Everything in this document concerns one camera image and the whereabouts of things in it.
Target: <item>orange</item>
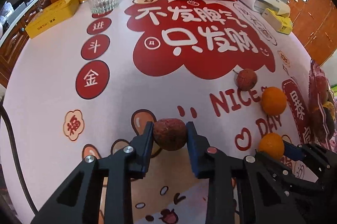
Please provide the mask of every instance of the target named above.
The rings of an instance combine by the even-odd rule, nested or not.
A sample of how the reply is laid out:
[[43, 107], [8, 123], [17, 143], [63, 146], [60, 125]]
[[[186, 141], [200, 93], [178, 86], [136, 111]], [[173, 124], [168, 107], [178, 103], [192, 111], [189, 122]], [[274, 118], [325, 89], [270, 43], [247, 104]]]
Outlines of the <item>orange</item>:
[[284, 154], [284, 143], [282, 137], [276, 133], [265, 135], [259, 145], [259, 152], [265, 152], [275, 160], [280, 160]]
[[278, 116], [287, 107], [287, 96], [277, 87], [268, 87], [262, 93], [261, 106], [267, 115]]

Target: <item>cabinet handle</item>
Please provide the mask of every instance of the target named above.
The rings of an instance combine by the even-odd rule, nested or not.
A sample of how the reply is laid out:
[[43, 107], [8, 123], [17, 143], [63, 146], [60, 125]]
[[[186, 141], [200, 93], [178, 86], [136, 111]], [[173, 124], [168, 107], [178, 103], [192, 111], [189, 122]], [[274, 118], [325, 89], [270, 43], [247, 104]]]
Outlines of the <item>cabinet handle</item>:
[[332, 42], [332, 39], [330, 39], [329, 35], [325, 33], [325, 35], [328, 37], [329, 41]]

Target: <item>printed tablecloth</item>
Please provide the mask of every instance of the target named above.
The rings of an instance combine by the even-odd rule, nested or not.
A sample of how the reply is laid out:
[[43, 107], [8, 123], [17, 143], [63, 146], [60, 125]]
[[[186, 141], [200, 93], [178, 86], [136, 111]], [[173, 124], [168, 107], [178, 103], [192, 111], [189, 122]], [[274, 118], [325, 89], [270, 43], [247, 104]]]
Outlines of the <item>printed tablecloth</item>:
[[[258, 76], [249, 92], [234, 83], [244, 68]], [[193, 121], [212, 146], [238, 158], [254, 154], [272, 131], [306, 143], [309, 69], [310, 57], [293, 34], [277, 33], [238, 1], [119, 0], [97, 18], [84, 3], [72, 18], [28, 41], [4, 107], [40, 209], [83, 157], [114, 153], [148, 120]], [[280, 116], [261, 109], [269, 86], [288, 97]], [[11, 199], [30, 223], [34, 214], [3, 121], [0, 147]], [[155, 145], [152, 154], [146, 178], [131, 183], [135, 223], [204, 223], [208, 181], [194, 178], [186, 147], [167, 152]], [[315, 179], [303, 164], [282, 160], [297, 177]]]

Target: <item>red heart drawing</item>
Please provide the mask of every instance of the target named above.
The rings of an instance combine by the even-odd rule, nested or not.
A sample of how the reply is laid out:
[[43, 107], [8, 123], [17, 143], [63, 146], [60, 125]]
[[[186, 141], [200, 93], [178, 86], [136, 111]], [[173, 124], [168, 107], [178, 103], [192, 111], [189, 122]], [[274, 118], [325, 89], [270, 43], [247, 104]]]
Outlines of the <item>red heart drawing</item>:
[[[248, 145], [246, 147], [242, 147], [242, 146], [240, 146], [238, 144], [238, 138], [240, 138], [241, 140], [245, 140], [244, 133], [246, 133], [248, 135]], [[252, 136], [250, 134], [250, 131], [247, 128], [243, 128], [241, 130], [241, 133], [237, 134], [235, 136], [235, 145], [236, 145], [236, 148], [238, 148], [240, 151], [247, 151], [251, 147], [251, 145], [252, 145]]]

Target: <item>yellow box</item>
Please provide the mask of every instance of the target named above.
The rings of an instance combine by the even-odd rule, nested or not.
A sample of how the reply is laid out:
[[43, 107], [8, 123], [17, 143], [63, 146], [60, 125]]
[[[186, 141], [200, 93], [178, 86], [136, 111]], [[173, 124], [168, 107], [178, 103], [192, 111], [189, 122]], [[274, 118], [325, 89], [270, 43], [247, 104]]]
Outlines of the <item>yellow box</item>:
[[26, 26], [30, 38], [72, 17], [79, 7], [79, 0], [59, 0], [38, 13]]
[[289, 35], [293, 31], [293, 23], [289, 17], [276, 15], [276, 12], [267, 8], [262, 17], [275, 29], [277, 32]]

